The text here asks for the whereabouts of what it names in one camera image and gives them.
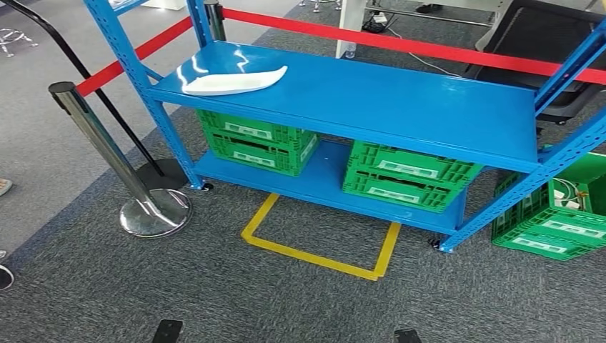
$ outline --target shelf board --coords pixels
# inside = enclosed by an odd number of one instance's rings
[[[260,91],[192,96],[205,74],[288,66]],[[154,99],[531,172],[537,161],[534,93],[452,76],[215,41],[148,90]]]
[[[115,6],[114,12],[116,13],[117,16],[119,16],[120,14],[128,12],[131,9],[133,9],[145,2],[148,2],[148,1],[149,0],[126,0],[124,2],[121,2],[118,6]]]
[[[207,151],[196,163],[203,177],[274,192],[286,197],[399,222],[443,234],[454,234],[465,210],[465,192],[442,213],[434,213],[389,202],[347,194],[341,190],[349,146],[322,141],[303,172],[289,177],[264,169],[217,158]]]

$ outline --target crate label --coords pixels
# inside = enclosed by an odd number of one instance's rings
[[[522,199],[522,207],[527,208],[530,205],[532,205],[532,193]]]
[[[261,164],[262,166],[270,166],[271,168],[275,168],[276,166],[276,162],[272,161],[271,159],[262,159],[261,157],[251,156],[237,151],[234,151],[234,158]]]
[[[233,132],[238,132],[240,134],[248,134],[250,136],[255,136],[263,139],[272,139],[272,133],[269,131],[263,131],[254,129],[248,126],[242,126],[238,124],[225,122],[225,129]]]
[[[553,220],[548,220],[545,223],[541,224],[543,227],[549,227],[550,229],[562,230],[566,232],[570,232],[573,234],[581,234],[583,236],[593,237],[593,238],[603,238],[606,232],[597,231],[594,229],[588,229],[585,227],[576,227],[575,225],[564,224],[560,222],[556,222]]]
[[[417,175],[418,177],[429,177],[430,179],[437,179],[438,171],[433,169],[419,168],[418,166],[407,166],[406,164],[399,164],[396,162],[382,160],[377,166],[380,169],[391,170],[394,172]]]
[[[386,191],[385,189],[380,189],[380,188],[376,188],[376,187],[371,187],[367,193],[373,194],[373,195],[378,195],[379,197],[386,197],[386,198],[400,200],[401,202],[412,202],[413,204],[419,203],[419,197],[416,197],[413,195],[408,195],[408,194]]]
[[[500,227],[503,224],[505,224],[505,212],[501,213],[501,215],[497,217],[497,227]]]
[[[555,245],[549,245],[549,244],[545,244],[545,243],[541,243],[541,242],[530,241],[530,240],[524,239],[522,237],[518,237],[518,238],[514,239],[512,242],[518,243],[521,245],[525,245],[525,246],[531,247],[531,248],[546,250],[548,252],[555,252],[558,254],[562,254],[562,253],[566,252],[566,250],[567,250],[566,248],[556,247]]]
[[[307,157],[307,155],[312,150],[312,148],[314,147],[314,145],[316,144],[317,141],[318,141],[318,135],[315,134],[309,140],[309,143],[307,143],[307,146],[305,147],[305,149],[303,149],[303,152],[301,153],[301,162],[303,162],[303,160],[305,159],[305,157]]]

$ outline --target white desk leg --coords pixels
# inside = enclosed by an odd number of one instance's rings
[[[339,28],[360,31],[362,22],[364,21],[365,8],[366,0],[343,0]],[[337,53],[335,54],[335,57],[340,59],[346,50],[347,42],[341,40],[337,41]]]

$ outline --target black pole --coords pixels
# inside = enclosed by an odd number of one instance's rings
[[[69,44],[67,44],[67,42],[63,38],[63,36],[46,19],[42,18],[36,12],[32,11],[30,8],[28,8],[27,6],[17,2],[15,0],[2,0],[2,1],[6,5],[12,7],[14,10],[22,13],[23,15],[27,16],[31,20],[35,21],[36,24],[38,24],[40,27],[42,27],[51,36],[51,38],[55,41],[55,43],[63,51],[65,56],[67,56],[69,61],[76,67],[76,69],[82,75],[82,77],[84,77],[85,79],[89,79],[91,77],[91,73],[89,73],[89,71],[86,69],[84,64],[82,64],[82,61],[80,61],[80,59],[78,58],[78,56],[76,55],[74,50],[71,49]],[[101,99],[101,102],[103,102],[105,107],[107,107],[107,109],[109,110],[111,115],[114,116],[114,118],[116,119],[118,124],[120,124],[122,129],[126,132],[126,134],[129,136],[129,138],[133,141],[134,145],[136,145],[137,149],[139,149],[139,151],[143,154],[143,156],[145,156],[145,159],[154,168],[156,173],[158,173],[158,175],[160,177],[164,177],[165,176],[164,172],[162,171],[162,169],[160,169],[160,166],[158,166],[158,164],[156,163],[154,158],[151,156],[149,151],[147,151],[147,149],[145,148],[143,143],[141,143],[141,141],[134,134],[134,132],[132,131],[130,126],[124,121],[124,118],[122,118],[122,115],[120,115],[120,113],[118,112],[118,110],[116,109],[114,104],[109,100],[109,98],[103,92],[103,90],[97,89],[95,91],[95,94],[99,97],[99,99]]]

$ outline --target green plastic crate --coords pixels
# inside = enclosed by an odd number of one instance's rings
[[[197,109],[196,114],[205,131],[239,136],[246,141],[260,144],[273,144],[281,149],[292,149],[294,145],[300,144],[302,141],[307,142],[316,134],[313,131],[202,109]]]
[[[566,261],[596,249],[567,239],[536,234],[520,226],[498,239],[493,239],[492,243],[500,247],[532,252],[560,261]]]
[[[354,141],[348,166],[453,190],[464,189],[482,165],[390,146]]]
[[[207,141],[217,157],[248,164],[281,174],[297,177],[318,147],[316,134],[308,141],[293,143],[291,150],[284,150],[271,144],[245,141],[239,136],[217,134],[206,131]]]
[[[522,225],[537,234],[569,239],[591,247],[606,246],[606,199],[601,197],[606,192],[604,174],[606,156],[587,154],[556,176],[574,182],[580,191],[588,191],[589,196],[584,198],[585,211],[556,206],[553,191],[563,191],[565,187],[551,180],[493,221],[493,238],[498,239],[507,230]],[[513,174],[496,192],[505,190],[517,177],[518,174]]]
[[[432,212],[444,211],[453,199],[453,192],[449,189],[353,168],[347,169],[343,191]]]

